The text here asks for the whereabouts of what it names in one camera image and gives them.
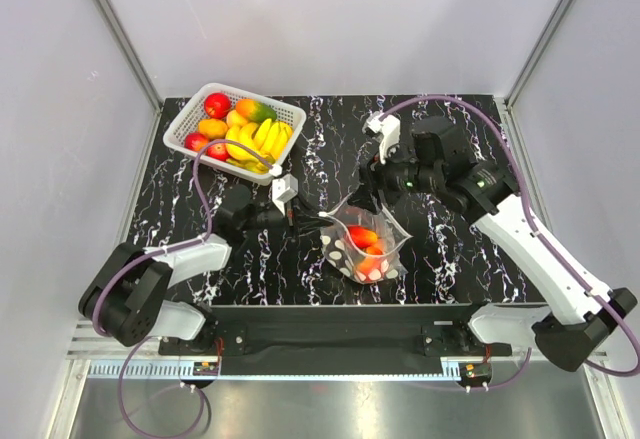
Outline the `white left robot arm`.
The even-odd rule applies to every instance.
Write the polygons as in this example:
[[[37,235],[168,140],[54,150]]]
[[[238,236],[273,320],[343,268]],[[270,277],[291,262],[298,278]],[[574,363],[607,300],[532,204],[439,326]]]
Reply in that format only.
[[[179,338],[196,355],[215,345],[216,331],[193,305],[165,299],[173,285],[205,272],[226,268],[241,255],[250,231],[283,230],[297,242],[301,236],[327,225],[326,218],[306,200],[277,180],[272,200],[256,202],[250,190],[236,185],[227,190],[215,212],[205,211],[203,234],[169,246],[140,248],[119,244],[87,287],[78,311],[93,322],[94,330],[125,347],[149,336]]]

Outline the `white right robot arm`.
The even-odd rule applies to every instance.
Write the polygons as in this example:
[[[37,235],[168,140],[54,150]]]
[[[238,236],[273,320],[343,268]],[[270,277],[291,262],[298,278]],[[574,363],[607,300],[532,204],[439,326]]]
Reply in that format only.
[[[454,330],[466,355],[488,344],[535,347],[556,367],[574,372],[637,305],[626,288],[612,289],[573,258],[534,217],[507,168],[477,162],[462,128],[428,117],[400,140],[400,121],[374,113],[363,131],[379,150],[360,167],[360,186],[350,204],[379,212],[408,193],[434,195],[448,210],[498,245],[534,284],[544,305],[486,304]]]

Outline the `clear dotted zip top bag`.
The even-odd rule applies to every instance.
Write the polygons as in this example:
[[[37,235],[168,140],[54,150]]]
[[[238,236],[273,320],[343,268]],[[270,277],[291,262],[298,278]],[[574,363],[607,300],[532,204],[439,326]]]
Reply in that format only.
[[[329,223],[320,229],[325,260],[358,284],[398,279],[407,272],[400,250],[412,236],[384,205],[372,213],[350,205],[349,199],[319,213]]]

